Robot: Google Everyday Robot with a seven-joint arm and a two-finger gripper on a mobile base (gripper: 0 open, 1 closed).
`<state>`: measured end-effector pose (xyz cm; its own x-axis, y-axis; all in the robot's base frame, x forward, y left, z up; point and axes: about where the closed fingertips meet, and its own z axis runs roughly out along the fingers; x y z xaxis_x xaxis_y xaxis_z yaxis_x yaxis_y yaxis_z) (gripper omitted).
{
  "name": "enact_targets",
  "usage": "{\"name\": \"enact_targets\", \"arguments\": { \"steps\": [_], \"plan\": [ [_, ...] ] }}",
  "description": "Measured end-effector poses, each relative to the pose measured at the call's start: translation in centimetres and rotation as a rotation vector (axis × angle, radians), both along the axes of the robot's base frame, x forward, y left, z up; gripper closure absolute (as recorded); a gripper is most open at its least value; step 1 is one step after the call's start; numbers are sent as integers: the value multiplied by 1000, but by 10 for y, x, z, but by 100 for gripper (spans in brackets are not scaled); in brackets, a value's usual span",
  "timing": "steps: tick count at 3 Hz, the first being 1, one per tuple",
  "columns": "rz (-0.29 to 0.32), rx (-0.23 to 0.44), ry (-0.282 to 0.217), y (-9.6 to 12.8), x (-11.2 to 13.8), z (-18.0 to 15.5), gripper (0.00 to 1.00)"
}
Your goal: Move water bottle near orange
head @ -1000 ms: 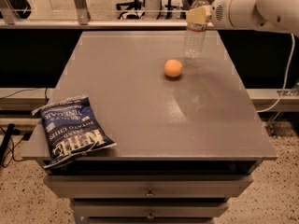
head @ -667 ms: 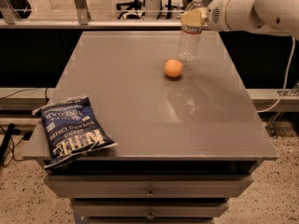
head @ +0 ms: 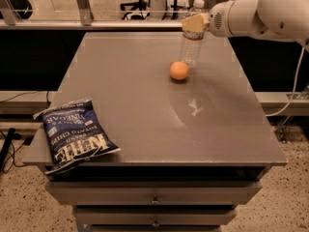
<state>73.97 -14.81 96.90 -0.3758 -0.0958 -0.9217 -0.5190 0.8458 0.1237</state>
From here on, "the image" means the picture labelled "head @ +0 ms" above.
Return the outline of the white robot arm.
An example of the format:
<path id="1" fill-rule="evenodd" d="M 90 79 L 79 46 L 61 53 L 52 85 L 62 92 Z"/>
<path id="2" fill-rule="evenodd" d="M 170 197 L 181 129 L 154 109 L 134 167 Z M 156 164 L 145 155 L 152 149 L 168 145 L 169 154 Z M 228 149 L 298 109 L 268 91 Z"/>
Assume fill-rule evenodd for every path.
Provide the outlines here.
<path id="1" fill-rule="evenodd" d="M 309 51 L 309 0 L 229 0 L 182 20 L 184 33 L 296 42 Z"/>

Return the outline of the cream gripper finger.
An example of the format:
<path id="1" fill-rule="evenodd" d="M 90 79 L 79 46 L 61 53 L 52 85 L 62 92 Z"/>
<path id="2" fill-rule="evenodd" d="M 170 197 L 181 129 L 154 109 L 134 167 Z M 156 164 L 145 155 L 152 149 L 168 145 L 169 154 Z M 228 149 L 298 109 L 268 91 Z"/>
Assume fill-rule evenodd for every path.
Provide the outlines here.
<path id="1" fill-rule="evenodd" d="M 210 17 L 208 13 L 200 13 L 189 16 L 182 20 L 184 32 L 202 33 L 208 30 Z"/>

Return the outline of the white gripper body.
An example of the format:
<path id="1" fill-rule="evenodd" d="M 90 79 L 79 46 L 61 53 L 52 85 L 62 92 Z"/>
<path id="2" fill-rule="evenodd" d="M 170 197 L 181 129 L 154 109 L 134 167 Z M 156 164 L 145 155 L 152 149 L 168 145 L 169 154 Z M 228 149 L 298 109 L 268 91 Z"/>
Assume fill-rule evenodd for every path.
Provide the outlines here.
<path id="1" fill-rule="evenodd" d="M 216 37 L 255 37 L 261 30 L 258 0 L 229 0 L 210 10 L 209 31 Z"/>

